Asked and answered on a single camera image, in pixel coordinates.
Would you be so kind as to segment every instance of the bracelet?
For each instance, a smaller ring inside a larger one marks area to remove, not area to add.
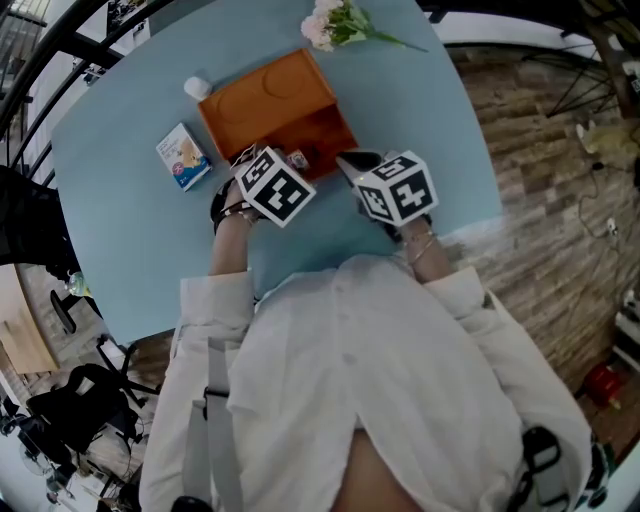
[[[410,262],[409,265],[413,265],[416,261],[418,261],[420,258],[422,258],[422,256],[424,255],[425,252],[427,252],[427,249],[429,247],[431,247],[433,245],[433,242],[435,242],[436,239],[435,237],[431,238],[426,244],[425,246],[420,250],[420,252],[418,253],[418,255],[413,258]]]
[[[230,217],[231,215],[239,214],[246,221],[249,222],[249,225],[253,226],[253,219],[247,213],[250,210],[253,210],[253,206],[251,206],[246,201],[240,201],[238,203],[232,204],[228,208],[224,208],[213,219],[213,232],[214,232],[214,234],[218,232],[218,227],[220,226],[220,223],[224,219],[226,219],[227,217]]]

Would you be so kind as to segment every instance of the wrist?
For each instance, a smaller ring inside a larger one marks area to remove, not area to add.
[[[257,221],[257,216],[254,214],[255,210],[242,210],[239,212],[231,213],[230,215],[223,217],[219,222],[217,229],[219,230],[222,226],[231,225],[234,230],[243,229],[249,231],[255,222]]]
[[[415,237],[424,237],[426,235],[435,236],[431,226],[424,217],[413,219],[404,226],[400,226],[398,231],[405,242],[409,242]]]

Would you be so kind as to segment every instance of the wooden floor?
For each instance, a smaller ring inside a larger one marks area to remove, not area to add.
[[[545,113],[572,81],[572,74],[522,63],[522,53],[513,50],[452,49],[450,54],[487,141],[504,212],[447,236],[444,243],[458,266],[478,269],[576,392],[589,369],[610,354],[619,297],[637,280],[640,233],[633,227],[639,200],[632,176],[604,170],[592,178],[589,171],[595,159],[583,152],[575,135],[576,122],[586,121],[588,110],[547,119]],[[612,110],[595,119],[613,122],[617,114]],[[617,243],[587,233],[578,218],[581,201],[581,218],[594,234],[605,232],[607,218],[616,219]],[[78,323],[84,322],[81,332],[66,336],[48,303],[47,290],[56,283],[37,267],[26,272],[32,286],[41,290],[37,307],[50,320],[45,327],[63,370],[96,362],[93,335],[104,329],[98,317],[79,305],[83,308],[78,313]],[[169,341],[170,333],[140,343],[132,365],[134,380],[161,382]],[[44,376],[23,392],[48,390],[52,382],[64,380],[64,371],[62,379],[60,375]],[[635,375],[625,375],[625,379],[629,383],[621,396],[620,412],[601,411],[587,398],[580,399],[595,431],[613,444],[618,456],[625,453],[640,428],[640,379]],[[140,411],[139,427],[144,425],[146,432],[155,404],[152,398]],[[105,436],[92,445],[90,456],[123,475],[141,463],[143,454],[144,443],[134,448],[129,461],[116,440]]]

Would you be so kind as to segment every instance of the strap buckle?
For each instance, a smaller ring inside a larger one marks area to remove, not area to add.
[[[208,396],[217,396],[218,398],[229,398],[228,391],[216,391],[215,389],[210,389],[209,386],[204,388],[202,392],[202,398],[204,399],[204,409],[202,409],[202,415],[204,416],[205,421],[207,418],[207,397]]]

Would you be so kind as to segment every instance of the backpack strap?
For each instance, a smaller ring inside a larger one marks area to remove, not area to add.
[[[210,338],[209,385],[203,400],[194,401],[189,420],[182,476],[184,492],[213,506],[213,476],[225,512],[242,512],[240,466],[233,438],[233,418],[227,409],[228,398],[225,349]]]

